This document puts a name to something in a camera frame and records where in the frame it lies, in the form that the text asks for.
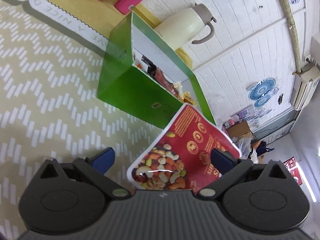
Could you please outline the red mixed nuts packet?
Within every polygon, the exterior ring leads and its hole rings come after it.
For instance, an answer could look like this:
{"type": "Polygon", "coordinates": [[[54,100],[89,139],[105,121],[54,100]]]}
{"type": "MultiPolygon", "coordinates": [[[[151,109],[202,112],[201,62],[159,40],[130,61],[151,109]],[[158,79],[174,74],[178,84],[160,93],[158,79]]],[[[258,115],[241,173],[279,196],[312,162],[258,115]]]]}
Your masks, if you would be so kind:
{"type": "Polygon", "coordinates": [[[129,182],[142,190],[192,190],[216,181],[220,172],[211,163],[213,149],[242,153],[230,137],[195,107],[183,104],[163,132],[131,164],[129,182]]]}

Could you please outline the brown cardboard box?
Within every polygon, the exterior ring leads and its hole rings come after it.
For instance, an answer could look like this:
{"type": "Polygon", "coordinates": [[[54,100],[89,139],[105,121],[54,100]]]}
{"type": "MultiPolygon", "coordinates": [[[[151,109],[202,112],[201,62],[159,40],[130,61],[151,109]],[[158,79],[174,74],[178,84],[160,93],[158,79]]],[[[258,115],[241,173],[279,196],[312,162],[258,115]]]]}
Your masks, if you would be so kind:
{"type": "Polygon", "coordinates": [[[251,132],[251,129],[247,123],[247,121],[243,121],[241,123],[238,123],[229,129],[227,129],[227,133],[229,137],[232,138],[253,138],[253,134],[251,132]]]}

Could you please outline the patterned table mat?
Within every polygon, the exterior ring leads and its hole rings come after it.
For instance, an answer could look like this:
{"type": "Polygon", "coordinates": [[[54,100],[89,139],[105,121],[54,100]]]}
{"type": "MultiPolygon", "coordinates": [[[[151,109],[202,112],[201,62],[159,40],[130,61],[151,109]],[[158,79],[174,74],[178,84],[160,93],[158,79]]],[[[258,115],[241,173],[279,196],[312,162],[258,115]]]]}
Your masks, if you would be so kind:
{"type": "Polygon", "coordinates": [[[107,147],[108,178],[126,172],[159,129],[97,99],[107,39],[47,0],[1,0],[1,234],[25,230],[18,202],[46,159],[107,147]]]}

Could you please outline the green cardboard box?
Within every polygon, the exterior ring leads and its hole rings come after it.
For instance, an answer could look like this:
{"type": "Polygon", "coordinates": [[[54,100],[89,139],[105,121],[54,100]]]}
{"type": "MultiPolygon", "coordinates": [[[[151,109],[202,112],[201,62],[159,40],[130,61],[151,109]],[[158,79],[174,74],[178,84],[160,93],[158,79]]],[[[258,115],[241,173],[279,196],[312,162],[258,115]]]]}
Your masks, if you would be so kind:
{"type": "Polygon", "coordinates": [[[200,84],[185,62],[137,14],[128,14],[112,31],[104,56],[97,98],[156,127],[164,128],[183,102],[148,73],[142,56],[190,93],[196,109],[214,117],[200,84]]]}

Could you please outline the dark brown snack packet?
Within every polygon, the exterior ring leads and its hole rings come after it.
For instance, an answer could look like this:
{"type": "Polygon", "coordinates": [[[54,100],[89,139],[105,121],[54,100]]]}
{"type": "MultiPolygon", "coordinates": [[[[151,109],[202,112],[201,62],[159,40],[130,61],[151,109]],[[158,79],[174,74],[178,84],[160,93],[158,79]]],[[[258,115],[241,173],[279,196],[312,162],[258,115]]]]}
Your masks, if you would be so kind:
{"type": "Polygon", "coordinates": [[[144,62],[147,66],[147,73],[157,81],[163,88],[169,91],[173,96],[175,96],[178,100],[183,102],[183,98],[180,96],[179,91],[175,88],[174,84],[166,79],[163,72],[147,57],[142,56],[142,62],[144,62]]]}

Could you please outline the white air conditioner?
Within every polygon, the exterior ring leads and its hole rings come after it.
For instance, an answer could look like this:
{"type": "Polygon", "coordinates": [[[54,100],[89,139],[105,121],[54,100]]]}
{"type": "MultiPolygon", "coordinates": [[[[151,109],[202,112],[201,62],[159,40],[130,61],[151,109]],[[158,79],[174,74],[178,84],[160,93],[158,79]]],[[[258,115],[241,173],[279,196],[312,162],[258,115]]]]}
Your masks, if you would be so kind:
{"type": "Polygon", "coordinates": [[[304,55],[302,72],[297,74],[293,85],[290,103],[300,111],[311,101],[319,84],[319,33],[311,39],[310,53],[304,55]]]}

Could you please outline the cream thermos jug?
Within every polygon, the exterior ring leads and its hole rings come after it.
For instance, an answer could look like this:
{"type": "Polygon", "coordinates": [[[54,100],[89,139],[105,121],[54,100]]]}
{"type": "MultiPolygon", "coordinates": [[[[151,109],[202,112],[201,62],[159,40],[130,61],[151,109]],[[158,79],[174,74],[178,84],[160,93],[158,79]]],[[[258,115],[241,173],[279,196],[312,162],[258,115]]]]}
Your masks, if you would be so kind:
{"type": "Polygon", "coordinates": [[[170,16],[157,25],[154,31],[167,43],[172,50],[177,50],[187,42],[202,44],[210,40],[215,34],[213,23],[217,20],[210,10],[202,3],[184,9],[170,16]],[[209,27],[209,34],[196,40],[195,36],[209,27]]]}

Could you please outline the yellow-green tablecloth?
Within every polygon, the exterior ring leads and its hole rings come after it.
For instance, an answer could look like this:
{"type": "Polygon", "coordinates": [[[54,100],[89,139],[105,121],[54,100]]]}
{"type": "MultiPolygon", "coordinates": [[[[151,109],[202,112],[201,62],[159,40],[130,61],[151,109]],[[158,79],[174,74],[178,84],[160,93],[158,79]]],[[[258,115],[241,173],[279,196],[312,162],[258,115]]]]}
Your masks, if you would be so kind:
{"type": "Polygon", "coordinates": [[[113,8],[116,0],[48,0],[105,37],[124,17],[113,8]]]}

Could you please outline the blue wall fan decoration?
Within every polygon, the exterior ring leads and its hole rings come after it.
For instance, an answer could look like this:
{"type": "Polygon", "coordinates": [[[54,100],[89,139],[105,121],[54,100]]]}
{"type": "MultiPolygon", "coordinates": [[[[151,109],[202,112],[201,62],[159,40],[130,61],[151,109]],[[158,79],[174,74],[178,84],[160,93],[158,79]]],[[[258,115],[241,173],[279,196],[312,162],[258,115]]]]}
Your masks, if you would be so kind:
{"type": "Polygon", "coordinates": [[[276,86],[276,80],[269,77],[249,86],[246,90],[254,108],[260,108],[278,93],[279,88],[276,86]]]}

